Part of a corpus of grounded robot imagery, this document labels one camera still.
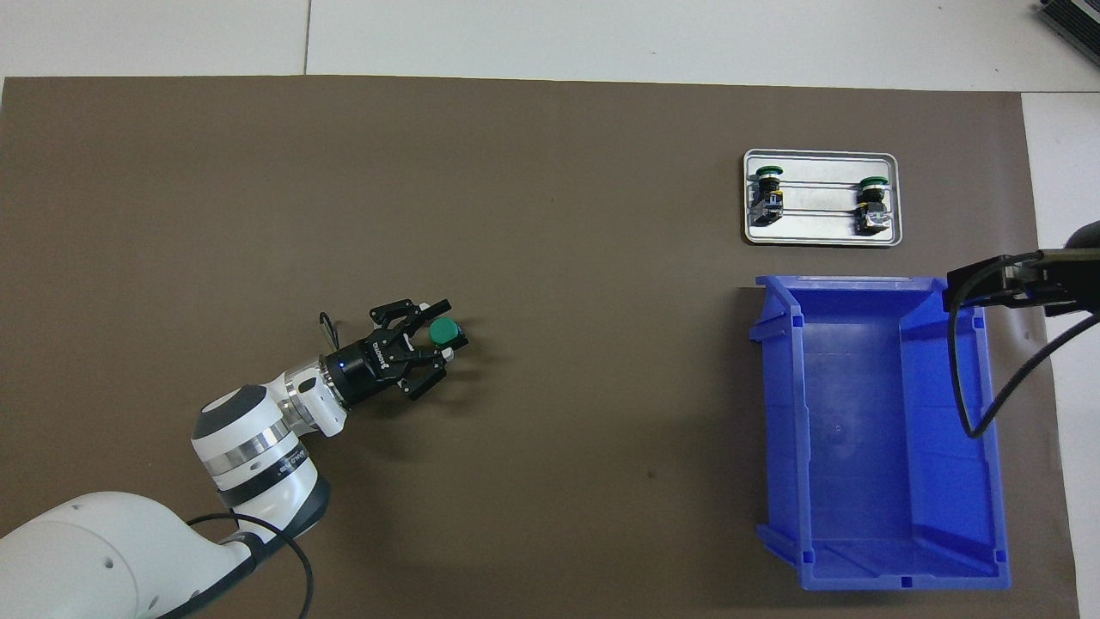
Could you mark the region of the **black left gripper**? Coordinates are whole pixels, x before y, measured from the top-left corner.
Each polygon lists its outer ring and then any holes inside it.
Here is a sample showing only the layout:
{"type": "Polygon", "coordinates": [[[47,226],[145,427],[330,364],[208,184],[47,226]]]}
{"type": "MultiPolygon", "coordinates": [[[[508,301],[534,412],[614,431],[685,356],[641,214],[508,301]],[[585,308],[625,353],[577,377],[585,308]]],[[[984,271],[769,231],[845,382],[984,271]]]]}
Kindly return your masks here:
{"type": "Polygon", "coordinates": [[[466,334],[453,338],[448,299],[415,303],[413,299],[384,303],[370,310],[375,329],[369,338],[351,342],[324,357],[326,382],[345,408],[400,384],[410,401],[420,399],[447,376],[447,365],[468,346],[466,334]],[[431,347],[414,347],[409,339],[429,329],[431,347]]]}

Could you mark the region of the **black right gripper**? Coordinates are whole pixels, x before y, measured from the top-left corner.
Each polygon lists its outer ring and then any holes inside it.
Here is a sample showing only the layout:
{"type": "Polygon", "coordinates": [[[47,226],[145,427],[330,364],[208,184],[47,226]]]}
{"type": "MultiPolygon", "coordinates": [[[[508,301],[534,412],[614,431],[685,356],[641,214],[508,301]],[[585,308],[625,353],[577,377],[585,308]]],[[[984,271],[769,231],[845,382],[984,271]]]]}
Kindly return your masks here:
{"type": "Polygon", "coordinates": [[[1077,229],[1062,248],[1002,254],[947,273],[945,309],[1048,307],[1044,316],[1099,312],[1099,222],[1077,229]],[[1036,263],[1048,262],[1048,270],[1036,263]]]}

